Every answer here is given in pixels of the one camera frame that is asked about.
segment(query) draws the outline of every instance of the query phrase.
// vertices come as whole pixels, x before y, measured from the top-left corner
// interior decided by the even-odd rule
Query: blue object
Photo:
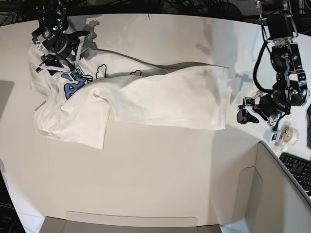
[[[311,104],[307,109],[308,114],[308,147],[311,149]]]

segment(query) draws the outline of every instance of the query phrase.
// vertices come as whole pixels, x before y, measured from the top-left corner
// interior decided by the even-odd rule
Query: keyboard
[[[300,183],[301,187],[305,191],[311,192],[311,161],[288,153],[282,153],[280,160]]]

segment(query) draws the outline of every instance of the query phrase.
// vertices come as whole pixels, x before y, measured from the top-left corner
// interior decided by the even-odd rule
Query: white table
[[[255,165],[256,143],[264,133],[260,124],[236,121],[237,105],[256,91],[251,80],[262,45],[260,26],[171,15],[71,18],[77,30],[92,20],[100,23],[95,27],[98,48],[154,64],[199,61],[230,67],[227,126],[200,131],[116,122],[111,116],[103,150],[46,139],[33,126],[33,113],[44,98],[30,90],[27,62],[38,23],[0,27],[0,80],[15,83],[0,119],[0,159],[26,230],[38,232],[44,216],[66,218],[66,211],[193,216],[198,225],[230,222],[239,173]],[[311,37],[301,35],[296,41],[309,82]],[[258,77],[265,87],[275,82],[267,52]],[[287,117],[300,134],[289,152],[305,159],[311,155],[306,139],[309,104],[293,107]]]

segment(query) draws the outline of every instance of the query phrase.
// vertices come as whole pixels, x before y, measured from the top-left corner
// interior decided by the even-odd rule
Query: white t-shirt
[[[87,76],[36,73],[41,53],[31,44],[31,88],[46,97],[35,111],[37,132],[103,148],[110,109],[115,120],[191,129],[225,128],[228,68],[203,63],[156,66],[114,52],[89,50]]]

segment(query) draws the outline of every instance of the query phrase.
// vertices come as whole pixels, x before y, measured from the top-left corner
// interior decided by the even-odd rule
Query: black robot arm
[[[287,0],[259,0],[257,2],[262,24],[266,21],[270,38],[264,41],[254,67],[253,79],[259,92],[253,98],[245,98],[239,106],[237,120],[241,124],[258,123],[259,120],[246,110],[251,106],[270,126],[281,116],[291,113],[291,106],[302,106],[309,96],[306,74],[303,70],[299,49],[293,38],[298,36],[294,24],[290,2]],[[264,50],[269,43],[274,43],[270,60],[276,71],[276,83],[271,89],[263,88],[257,80],[257,70]],[[291,80],[291,75],[298,80]]]
[[[31,10],[36,10],[39,15],[39,27],[32,33],[32,40],[44,55],[36,71],[47,69],[51,75],[58,71],[66,72],[63,61],[73,79],[82,75],[76,60],[87,50],[83,42],[90,32],[66,33],[69,29],[66,0],[26,0],[25,5]]]

